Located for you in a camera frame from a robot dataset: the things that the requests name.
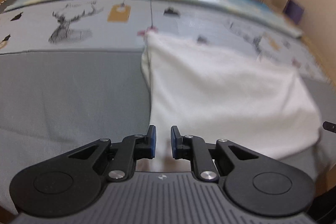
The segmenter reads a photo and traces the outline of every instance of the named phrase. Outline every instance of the silver screw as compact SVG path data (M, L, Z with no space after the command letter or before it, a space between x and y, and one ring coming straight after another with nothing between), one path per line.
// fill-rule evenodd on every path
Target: silver screw
M212 179L217 177L217 174L215 172L212 172L212 171L203 171L201 173L201 177L206 179L206 180L212 180Z
M109 172L109 177L111 179L122 179L125 176L125 172L121 170L113 170Z

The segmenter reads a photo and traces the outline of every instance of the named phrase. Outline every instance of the folded white cloth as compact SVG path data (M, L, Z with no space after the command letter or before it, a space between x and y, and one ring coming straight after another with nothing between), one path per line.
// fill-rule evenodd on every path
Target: folded white cloth
M170 127L224 138L280 159L317 142L320 114L298 72L219 47L150 32L142 71L151 92L156 156L138 170L189 170L172 158Z

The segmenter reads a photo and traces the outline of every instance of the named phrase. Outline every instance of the deer print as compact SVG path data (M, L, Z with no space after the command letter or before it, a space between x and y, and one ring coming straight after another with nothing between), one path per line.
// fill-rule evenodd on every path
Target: deer print
M73 22L79 21L81 18L89 17L92 15L96 15L100 13L102 9L96 10L94 5L91 5L92 11L89 13L85 13L85 10L80 15L76 15L73 18L66 19L64 14L59 14L59 12L53 12L53 17L57 18L57 22L59 26L53 32L51 37L49 37L50 43L60 43L60 42L80 42L89 37L92 37L92 32L89 29L79 30L79 29L70 29L70 24Z

